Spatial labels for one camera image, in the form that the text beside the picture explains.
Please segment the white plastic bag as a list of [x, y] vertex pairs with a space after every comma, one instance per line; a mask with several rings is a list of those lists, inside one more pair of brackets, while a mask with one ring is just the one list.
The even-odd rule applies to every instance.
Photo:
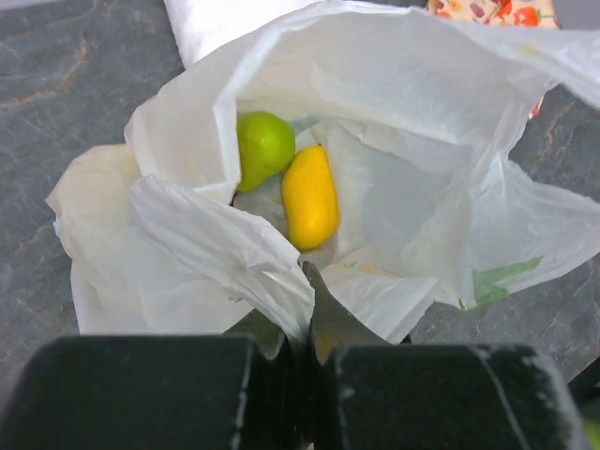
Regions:
[[257, 310], [303, 338], [308, 260], [399, 342], [599, 250], [599, 206], [510, 157], [564, 85], [599, 102], [599, 35], [533, 5], [485, 24], [322, 2], [216, 49], [74, 159], [48, 205], [87, 335], [212, 334]]

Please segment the yellow fake mango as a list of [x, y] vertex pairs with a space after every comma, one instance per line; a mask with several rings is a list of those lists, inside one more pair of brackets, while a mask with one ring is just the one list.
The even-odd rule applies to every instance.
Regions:
[[288, 236], [300, 251], [311, 251], [329, 239], [339, 224], [338, 195], [322, 145], [298, 152], [281, 184]]

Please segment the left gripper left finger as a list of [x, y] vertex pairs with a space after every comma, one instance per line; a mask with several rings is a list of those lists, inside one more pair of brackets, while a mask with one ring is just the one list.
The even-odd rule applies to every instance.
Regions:
[[24, 368], [5, 449], [296, 449], [291, 349], [251, 312], [216, 336], [61, 337]]

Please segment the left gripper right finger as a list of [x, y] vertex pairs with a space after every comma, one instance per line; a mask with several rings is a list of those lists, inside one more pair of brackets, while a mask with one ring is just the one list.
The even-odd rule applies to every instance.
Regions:
[[308, 429], [318, 449], [587, 449], [562, 374], [523, 345], [391, 344], [315, 292]]

